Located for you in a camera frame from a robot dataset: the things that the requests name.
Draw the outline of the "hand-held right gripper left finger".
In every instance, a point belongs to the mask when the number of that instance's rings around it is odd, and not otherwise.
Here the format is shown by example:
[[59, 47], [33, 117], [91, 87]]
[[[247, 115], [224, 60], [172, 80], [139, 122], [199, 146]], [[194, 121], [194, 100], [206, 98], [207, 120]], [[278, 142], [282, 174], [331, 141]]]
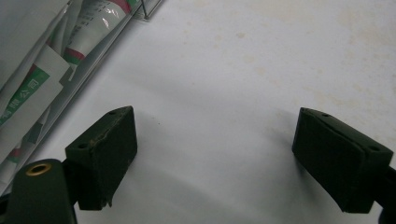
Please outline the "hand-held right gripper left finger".
[[65, 149], [82, 210], [100, 210], [112, 198], [137, 153], [134, 108], [105, 113]]

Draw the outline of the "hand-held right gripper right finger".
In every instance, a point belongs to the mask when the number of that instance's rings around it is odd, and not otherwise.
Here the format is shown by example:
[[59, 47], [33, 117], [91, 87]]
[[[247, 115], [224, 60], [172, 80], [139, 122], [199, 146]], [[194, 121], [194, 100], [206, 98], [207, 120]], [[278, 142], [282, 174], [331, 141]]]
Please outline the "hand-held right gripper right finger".
[[370, 212], [373, 203], [396, 213], [393, 152], [341, 120], [301, 108], [292, 152], [298, 162], [348, 213]]

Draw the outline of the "clear plastic storage box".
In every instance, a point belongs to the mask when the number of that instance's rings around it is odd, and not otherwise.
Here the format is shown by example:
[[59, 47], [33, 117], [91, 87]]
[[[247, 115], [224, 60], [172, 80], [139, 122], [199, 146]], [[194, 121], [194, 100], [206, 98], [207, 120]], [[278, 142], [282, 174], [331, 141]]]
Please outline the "clear plastic storage box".
[[130, 19], [163, 0], [0, 0], [0, 196]]

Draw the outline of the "white green medicine carton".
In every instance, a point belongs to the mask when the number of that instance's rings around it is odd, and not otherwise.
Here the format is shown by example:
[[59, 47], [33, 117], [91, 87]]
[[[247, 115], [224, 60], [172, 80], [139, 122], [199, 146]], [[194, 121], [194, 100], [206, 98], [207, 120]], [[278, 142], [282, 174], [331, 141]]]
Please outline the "white green medicine carton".
[[70, 65], [51, 47], [45, 46], [32, 74], [22, 82], [0, 117], [0, 163], [22, 140], [61, 92], [61, 78]]

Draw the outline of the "white ointment tube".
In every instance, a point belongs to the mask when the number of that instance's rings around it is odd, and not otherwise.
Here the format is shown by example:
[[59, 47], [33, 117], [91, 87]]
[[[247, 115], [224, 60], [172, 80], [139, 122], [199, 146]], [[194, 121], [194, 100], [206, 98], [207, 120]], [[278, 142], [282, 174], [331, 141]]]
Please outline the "white ointment tube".
[[86, 0], [64, 50], [64, 59], [79, 65], [138, 5], [139, 0]]

